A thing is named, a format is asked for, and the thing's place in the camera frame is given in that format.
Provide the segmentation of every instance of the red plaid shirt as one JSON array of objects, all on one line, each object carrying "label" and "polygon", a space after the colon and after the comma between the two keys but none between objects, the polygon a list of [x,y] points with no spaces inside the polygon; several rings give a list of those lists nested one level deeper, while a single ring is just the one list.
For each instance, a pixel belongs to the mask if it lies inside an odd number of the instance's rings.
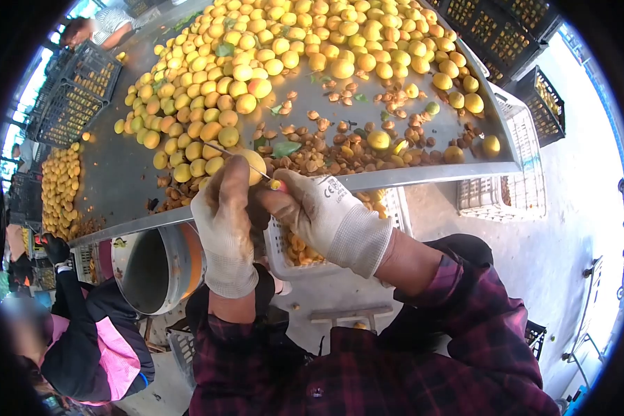
[{"label": "red plaid shirt", "polygon": [[524,341],[522,300],[507,296],[493,267],[465,267],[444,255],[428,289],[405,302],[447,310],[451,358],[385,352],[370,331],[336,327],[330,354],[276,383],[254,325],[209,316],[190,415],[558,415]]}]

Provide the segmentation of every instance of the black glove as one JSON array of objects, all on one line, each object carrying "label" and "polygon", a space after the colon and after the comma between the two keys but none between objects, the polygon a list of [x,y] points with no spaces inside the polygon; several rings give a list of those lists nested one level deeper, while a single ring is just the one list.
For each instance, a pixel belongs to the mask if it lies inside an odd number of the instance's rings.
[{"label": "black glove", "polygon": [[53,265],[62,263],[69,258],[69,245],[62,238],[53,237],[50,233],[46,233],[41,241],[44,251]]}]

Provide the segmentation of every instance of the metal bucket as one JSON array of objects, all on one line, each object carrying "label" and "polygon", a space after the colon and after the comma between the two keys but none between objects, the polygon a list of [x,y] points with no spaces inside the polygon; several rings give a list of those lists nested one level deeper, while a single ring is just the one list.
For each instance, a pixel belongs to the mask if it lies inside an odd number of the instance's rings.
[{"label": "metal bucket", "polygon": [[118,287],[127,302],[146,315],[174,309],[203,281],[205,255],[189,223],[121,237],[112,257]]}]

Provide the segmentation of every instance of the white glove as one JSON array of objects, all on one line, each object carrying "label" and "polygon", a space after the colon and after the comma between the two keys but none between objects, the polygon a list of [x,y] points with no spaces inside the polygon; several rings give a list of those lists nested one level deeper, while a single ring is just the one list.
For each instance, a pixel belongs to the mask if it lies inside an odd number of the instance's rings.
[{"label": "white glove", "polygon": [[261,204],[329,262],[369,278],[389,245],[392,220],[381,220],[333,176],[308,178],[279,169],[288,193],[261,191]]},{"label": "white glove", "polygon": [[230,299],[248,295],[259,280],[252,266],[254,245],[245,210],[249,180],[247,159],[228,158],[226,166],[200,189],[190,204],[206,253],[206,284],[213,293]]}]

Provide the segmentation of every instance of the floor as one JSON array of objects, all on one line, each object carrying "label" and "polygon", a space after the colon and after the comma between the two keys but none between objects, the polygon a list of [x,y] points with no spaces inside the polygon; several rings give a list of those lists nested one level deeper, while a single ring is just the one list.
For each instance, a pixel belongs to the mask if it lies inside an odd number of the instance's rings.
[{"label": "floor", "polygon": [[[624,248],[624,210],[617,191],[622,167],[599,99],[558,36],[538,64],[565,100],[567,121],[566,138],[541,150],[548,196],[545,219],[501,224],[461,217],[455,208],[455,182],[408,187],[406,193],[417,240],[462,232],[479,236],[491,246],[509,295],[523,298],[530,320],[548,328],[539,365],[544,390],[556,399],[575,374],[575,366],[562,362],[560,356],[571,348],[586,300],[588,280],[582,272],[601,255],[604,274],[598,303],[604,320],[595,318],[591,327],[599,345],[605,344],[616,315],[614,294],[622,277]],[[311,311],[391,304],[396,313],[400,308],[392,301],[391,290],[349,273],[295,281],[293,292],[276,296],[274,303],[290,312],[291,339],[315,354],[329,325],[310,324]],[[292,304],[300,308],[293,310]],[[159,320],[166,319],[170,325],[179,311]],[[385,328],[392,318],[378,318],[377,329]],[[160,329],[153,340],[161,335]],[[326,337],[324,354],[328,350]],[[131,415],[180,415],[191,392],[182,383],[170,353],[156,354],[154,359],[156,381],[119,406]]]}]

